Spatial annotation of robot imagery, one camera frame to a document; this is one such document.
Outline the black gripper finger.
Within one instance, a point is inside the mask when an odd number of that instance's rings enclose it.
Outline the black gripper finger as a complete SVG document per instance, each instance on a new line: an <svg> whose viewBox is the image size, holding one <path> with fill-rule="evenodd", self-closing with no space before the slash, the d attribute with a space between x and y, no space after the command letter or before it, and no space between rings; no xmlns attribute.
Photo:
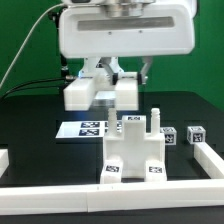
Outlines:
<svg viewBox="0 0 224 224"><path fill-rule="evenodd" d="M140 84L145 84L147 82L147 73L152 65L153 57L152 56L144 56L142 58L143 67L138 73L138 82Z"/></svg>
<svg viewBox="0 0 224 224"><path fill-rule="evenodd" d="M118 73L113 70L113 66L118 64L117 57L102 57L101 64L109 75L111 85L115 85L117 82Z"/></svg>

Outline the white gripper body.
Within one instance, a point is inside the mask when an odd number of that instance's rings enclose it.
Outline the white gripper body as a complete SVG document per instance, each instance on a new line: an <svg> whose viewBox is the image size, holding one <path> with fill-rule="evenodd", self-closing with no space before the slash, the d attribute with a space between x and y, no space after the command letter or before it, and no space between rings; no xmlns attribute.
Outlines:
<svg viewBox="0 0 224 224"><path fill-rule="evenodd" d="M60 52L67 58L188 54L196 0L61 0Z"/></svg>

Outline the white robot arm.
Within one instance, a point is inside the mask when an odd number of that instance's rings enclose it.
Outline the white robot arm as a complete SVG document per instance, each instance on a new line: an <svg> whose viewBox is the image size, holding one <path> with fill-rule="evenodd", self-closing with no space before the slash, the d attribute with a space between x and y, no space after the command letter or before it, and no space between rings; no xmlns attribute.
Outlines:
<svg viewBox="0 0 224 224"><path fill-rule="evenodd" d="M102 101L138 108L138 86L152 58L190 53L195 46L197 0L61 0L59 47L84 60L64 89L65 108L87 110Z"/></svg>

